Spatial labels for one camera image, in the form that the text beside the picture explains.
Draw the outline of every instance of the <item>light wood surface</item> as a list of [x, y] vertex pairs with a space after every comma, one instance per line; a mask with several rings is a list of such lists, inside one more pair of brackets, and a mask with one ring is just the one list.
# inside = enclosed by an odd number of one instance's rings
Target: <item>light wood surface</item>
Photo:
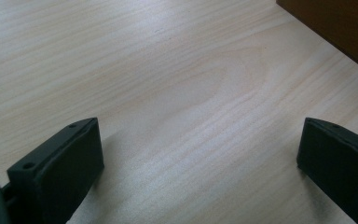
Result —
[[305, 117], [358, 133], [358, 64], [273, 0], [0, 0], [0, 185], [89, 117], [69, 223], [353, 223], [296, 153]]

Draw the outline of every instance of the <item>dark wooden panel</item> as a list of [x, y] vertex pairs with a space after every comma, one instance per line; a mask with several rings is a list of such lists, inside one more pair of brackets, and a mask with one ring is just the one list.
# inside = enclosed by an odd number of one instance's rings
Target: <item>dark wooden panel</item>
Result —
[[358, 0], [277, 0], [358, 63]]

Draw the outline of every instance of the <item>wooden table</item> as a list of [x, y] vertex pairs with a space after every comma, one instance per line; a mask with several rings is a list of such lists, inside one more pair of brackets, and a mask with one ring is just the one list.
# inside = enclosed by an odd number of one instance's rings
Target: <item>wooden table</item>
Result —
[[358, 64], [274, 0], [0, 0], [0, 185], [89, 117], [69, 223], [353, 223], [296, 154], [305, 117], [358, 133]]

